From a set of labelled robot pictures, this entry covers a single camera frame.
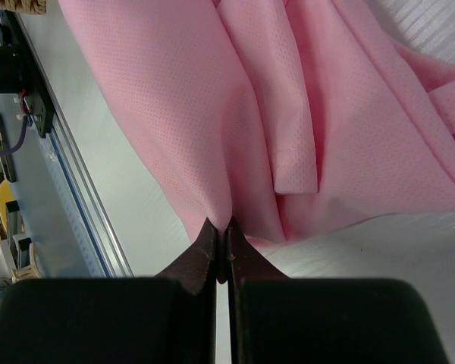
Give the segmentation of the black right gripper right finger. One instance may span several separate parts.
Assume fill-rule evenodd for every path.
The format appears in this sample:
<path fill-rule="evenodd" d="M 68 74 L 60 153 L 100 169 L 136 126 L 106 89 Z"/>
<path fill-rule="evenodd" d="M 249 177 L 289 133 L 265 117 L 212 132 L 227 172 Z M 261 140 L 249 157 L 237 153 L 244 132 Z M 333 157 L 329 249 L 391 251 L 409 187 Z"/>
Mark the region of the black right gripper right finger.
<path fill-rule="evenodd" d="M 446 363 L 419 293 L 391 278 L 289 278 L 231 220 L 225 231 L 235 363 Z"/>

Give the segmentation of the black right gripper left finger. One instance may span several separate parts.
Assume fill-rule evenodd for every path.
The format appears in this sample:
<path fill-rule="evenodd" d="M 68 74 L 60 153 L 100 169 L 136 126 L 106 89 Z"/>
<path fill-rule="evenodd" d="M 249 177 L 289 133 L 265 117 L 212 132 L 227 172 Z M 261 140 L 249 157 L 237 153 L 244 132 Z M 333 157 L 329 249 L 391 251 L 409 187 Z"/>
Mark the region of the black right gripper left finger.
<path fill-rule="evenodd" d="M 215 248 L 195 242 L 146 278 L 29 279 L 0 299 L 0 363 L 212 363 Z"/>

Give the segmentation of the pink t shirt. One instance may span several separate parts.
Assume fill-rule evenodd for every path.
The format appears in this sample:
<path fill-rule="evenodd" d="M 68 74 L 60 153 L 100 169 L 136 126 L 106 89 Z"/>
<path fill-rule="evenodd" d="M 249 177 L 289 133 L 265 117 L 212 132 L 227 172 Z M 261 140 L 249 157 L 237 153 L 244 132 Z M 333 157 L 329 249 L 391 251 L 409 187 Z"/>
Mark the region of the pink t shirt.
<path fill-rule="evenodd" d="M 272 243 L 455 211 L 455 65 L 363 1 L 62 1 L 111 113 L 190 238 Z"/>

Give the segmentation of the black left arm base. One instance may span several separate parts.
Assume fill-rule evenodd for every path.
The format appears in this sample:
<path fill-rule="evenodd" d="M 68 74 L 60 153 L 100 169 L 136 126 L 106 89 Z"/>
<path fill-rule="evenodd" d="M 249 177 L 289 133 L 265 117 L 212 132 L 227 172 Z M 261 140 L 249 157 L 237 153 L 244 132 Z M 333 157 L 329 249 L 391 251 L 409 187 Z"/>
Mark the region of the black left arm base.
<path fill-rule="evenodd" d="M 0 94 L 17 94 L 40 137 L 52 131 L 55 106 L 17 14 L 0 10 Z"/>

